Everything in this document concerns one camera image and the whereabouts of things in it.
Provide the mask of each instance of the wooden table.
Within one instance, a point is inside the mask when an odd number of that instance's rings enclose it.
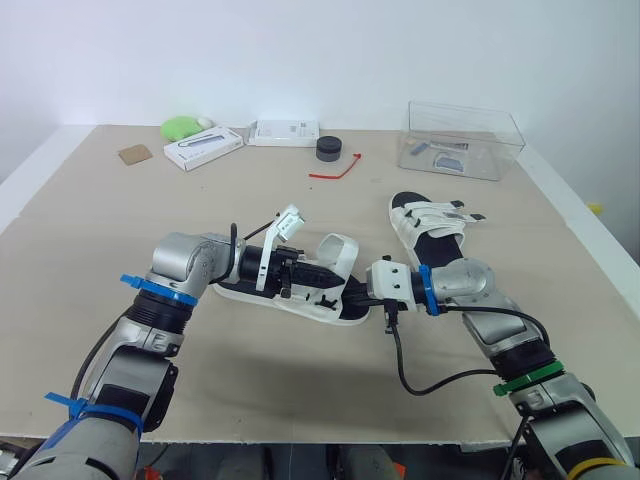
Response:
[[[47,436],[64,421],[42,396],[68,394],[90,346],[136,293],[120,274],[143,276],[166,233],[226,233],[232,221],[246,233],[294,203],[307,223],[290,244],[311,253],[326,233],[349,235],[363,279],[381,255],[407,260],[387,204],[413,190],[486,215],[467,227],[465,255],[489,263],[499,287],[544,322],[559,359],[622,433],[640,434],[640,322],[519,165],[501,182],[403,170],[396,133],[334,133],[344,143],[338,164],[321,164],[312,149],[245,147],[184,173],[164,158],[158,128],[93,130],[0,236],[0,433]],[[137,143],[154,157],[125,166],[116,152]],[[362,160],[343,179],[307,176],[341,171],[355,152]],[[459,314],[405,313],[400,332],[415,386],[489,365]],[[335,327],[210,289],[176,363],[173,402],[147,440],[492,442],[517,425],[494,378],[408,395],[379,309],[361,326]]]

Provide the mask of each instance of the blue tape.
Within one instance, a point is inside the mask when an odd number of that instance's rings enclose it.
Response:
[[[125,420],[129,420],[131,423],[133,423],[136,426],[138,430],[138,439],[140,439],[140,437],[142,436],[142,430],[144,429],[144,426],[142,424],[142,419],[137,414],[133,413],[131,410],[127,410],[125,408],[120,408],[120,407],[114,407],[112,405],[93,405],[93,404],[90,404],[86,398],[71,400],[70,398],[64,397],[62,395],[58,395],[57,393],[53,393],[53,392],[47,393],[44,396],[44,398],[46,398],[47,400],[51,400],[52,402],[60,403],[62,405],[66,405],[67,407],[69,407],[69,415],[71,415],[71,417],[74,420],[80,420],[82,416],[86,413],[104,413],[106,415],[114,415],[116,417],[124,418]],[[55,440],[55,443],[59,442],[60,439],[64,436],[64,434],[60,435],[59,438]]]
[[[429,309],[429,315],[437,317],[440,315],[438,310],[438,301],[436,300],[436,294],[433,291],[433,284],[431,283],[431,269],[428,265],[420,265],[418,268],[420,275],[422,276],[422,283],[424,285],[424,294],[427,297],[427,308]]]
[[[50,448],[55,447],[58,444],[58,442],[67,435],[67,433],[73,430],[73,427],[75,427],[79,421],[80,421],[79,419],[74,418],[73,420],[69,420],[63,423],[62,426],[58,428],[58,430],[53,432],[53,435],[47,438],[47,440],[40,446],[38,451],[48,450]]]
[[[133,288],[141,288],[142,290],[155,293],[156,295],[161,295],[163,297],[170,298],[171,300],[177,300],[179,302],[186,303],[187,305],[191,305],[192,307],[195,307],[198,304],[198,299],[192,297],[191,295],[176,292],[175,290],[171,290],[169,287],[164,287],[162,285],[158,285],[157,283],[149,282],[141,277],[134,277],[132,275],[125,274],[120,277],[120,281],[128,283]]]

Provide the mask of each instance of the clear plastic box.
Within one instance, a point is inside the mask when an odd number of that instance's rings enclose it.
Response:
[[[399,165],[412,170],[500,180],[524,148],[506,112],[409,102]]]

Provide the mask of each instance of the white wall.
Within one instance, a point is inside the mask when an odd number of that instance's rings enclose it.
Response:
[[[638,258],[637,0],[9,0],[0,12],[8,87],[28,79],[63,123],[200,113],[395,129],[409,99],[509,110]]]
[[[0,183],[56,129],[45,103],[5,89],[0,69]]]

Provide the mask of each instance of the brown card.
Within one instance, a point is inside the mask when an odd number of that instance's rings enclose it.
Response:
[[[142,144],[120,150],[118,155],[120,155],[122,161],[127,165],[133,165],[134,163],[153,157],[149,149]]]

